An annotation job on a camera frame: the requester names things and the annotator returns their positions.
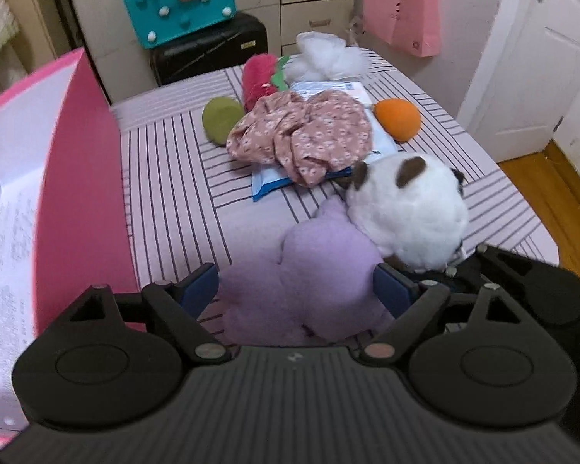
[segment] orange fruit toy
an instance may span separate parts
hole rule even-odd
[[[382,128],[399,142],[414,138],[421,129],[421,113],[405,99],[383,99],[374,105],[374,115]]]

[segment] striped tablecloth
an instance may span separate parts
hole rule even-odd
[[[471,222],[464,238],[470,254],[482,241],[558,263],[550,234],[520,192],[487,153],[409,78],[375,52],[360,80],[377,101],[400,97],[421,111],[419,134],[403,151],[435,155],[464,172]],[[325,183],[290,186],[257,203],[251,167],[233,161],[204,135],[201,112],[217,96],[241,100],[242,68],[174,83],[113,106],[122,132],[122,168],[128,230],[139,284],[179,280],[207,261],[220,269],[278,246],[295,223],[310,218],[328,196],[343,193]],[[219,302],[202,321],[222,335]]]

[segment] white and brown plush toy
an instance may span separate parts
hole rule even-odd
[[[396,153],[359,162],[346,192],[348,217],[386,261],[409,270],[440,270],[468,226],[464,175],[436,157]]]

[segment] teal handbag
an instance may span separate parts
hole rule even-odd
[[[137,40],[152,49],[180,36],[231,19],[234,0],[123,0]]]

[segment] pink floral cloth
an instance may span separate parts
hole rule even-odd
[[[363,105],[345,92],[323,91],[308,100],[292,91],[261,97],[227,137],[237,160],[279,162],[290,179],[312,187],[372,149]]]

